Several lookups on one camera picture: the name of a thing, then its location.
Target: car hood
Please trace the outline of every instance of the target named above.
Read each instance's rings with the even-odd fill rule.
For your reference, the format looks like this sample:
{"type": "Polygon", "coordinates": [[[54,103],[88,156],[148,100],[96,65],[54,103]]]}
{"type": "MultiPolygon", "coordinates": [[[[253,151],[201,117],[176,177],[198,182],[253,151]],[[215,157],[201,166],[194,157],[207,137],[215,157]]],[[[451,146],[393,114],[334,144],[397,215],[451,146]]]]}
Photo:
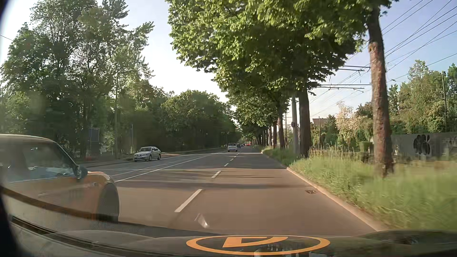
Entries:
{"type": "Polygon", "coordinates": [[[97,252],[132,256],[229,257],[393,257],[454,256],[457,233],[440,230],[388,230],[362,236],[236,235],[147,237],[135,234],[80,230],[53,234],[78,238],[97,252]]]}

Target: car wheel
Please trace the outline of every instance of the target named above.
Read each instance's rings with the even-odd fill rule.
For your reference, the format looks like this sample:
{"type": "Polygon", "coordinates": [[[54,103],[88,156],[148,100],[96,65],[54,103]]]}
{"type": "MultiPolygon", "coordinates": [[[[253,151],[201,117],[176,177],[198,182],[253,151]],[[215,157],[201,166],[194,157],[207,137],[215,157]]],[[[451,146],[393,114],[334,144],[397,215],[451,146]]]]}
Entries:
{"type": "Polygon", "coordinates": [[[96,220],[117,222],[119,218],[119,195],[113,184],[107,184],[100,194],[96,220]]]}

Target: tall grass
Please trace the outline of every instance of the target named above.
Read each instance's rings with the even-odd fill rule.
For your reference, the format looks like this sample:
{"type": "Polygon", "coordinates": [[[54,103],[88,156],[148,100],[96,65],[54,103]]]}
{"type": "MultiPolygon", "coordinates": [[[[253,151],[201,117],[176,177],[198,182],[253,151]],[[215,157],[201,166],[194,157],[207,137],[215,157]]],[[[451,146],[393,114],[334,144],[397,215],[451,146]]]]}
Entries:
{"type": "Polygon", "coordinates": [[[290,148],[280,149],[279,147],[276,147],[273,149],[272,147],[266,147],[263,149],[263,153],[280,161],[286,166],[291,165],[294,161],[299,159],[290,148]]]}
{"type": "Polygon", "coordinates": [[[382,179],[348,153],[312,151],[309,159],[292,161],[294,154],[275,151],[270,156],[391,228],[457,230],[455,162],[396,164],[382,179]]]}

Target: car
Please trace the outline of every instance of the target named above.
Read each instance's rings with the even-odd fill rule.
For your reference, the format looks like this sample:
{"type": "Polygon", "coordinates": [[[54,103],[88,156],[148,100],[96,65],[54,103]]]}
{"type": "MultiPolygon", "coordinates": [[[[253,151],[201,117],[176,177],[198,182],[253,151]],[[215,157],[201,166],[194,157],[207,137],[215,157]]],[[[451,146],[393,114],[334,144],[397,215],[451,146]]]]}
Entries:
{"type": "Polygon", "coordinates": [[[235,151],[235,152],[238,152],[238,148],[236,146],[236,143],[229,143],[228,146],[227,146],[227,152],[230,152],[230,151],[235,151]]]}
{"type": "Polygon", "coordinates": [[[133,161],[152,161],[160,160],[162,158],[162,152],[155,146],[142,147],[138,152],[135,153],[133,161]]]}
{"type": "Polygon", "coordinates": [[[50,219],[56,222],[50,212],[118,220],[119,195],[113,179],[76,164],[50,139],[0,134],[0,175],[11,215],[47,224],[50,219]]]}

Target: car side mirror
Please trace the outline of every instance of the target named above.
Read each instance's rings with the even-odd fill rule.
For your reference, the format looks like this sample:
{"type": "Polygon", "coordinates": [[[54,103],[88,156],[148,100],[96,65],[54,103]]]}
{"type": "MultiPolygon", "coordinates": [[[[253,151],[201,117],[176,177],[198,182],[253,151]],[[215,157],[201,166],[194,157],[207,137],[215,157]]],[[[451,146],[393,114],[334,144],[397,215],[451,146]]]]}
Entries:
{"type": "Polygon", "coordinates": [[[76,170],[74,172],[74,175],[76,176],[76,179],[82,179],[85,176],[87,176],[87,169],[84,166],[77,165],[76,170]]]}

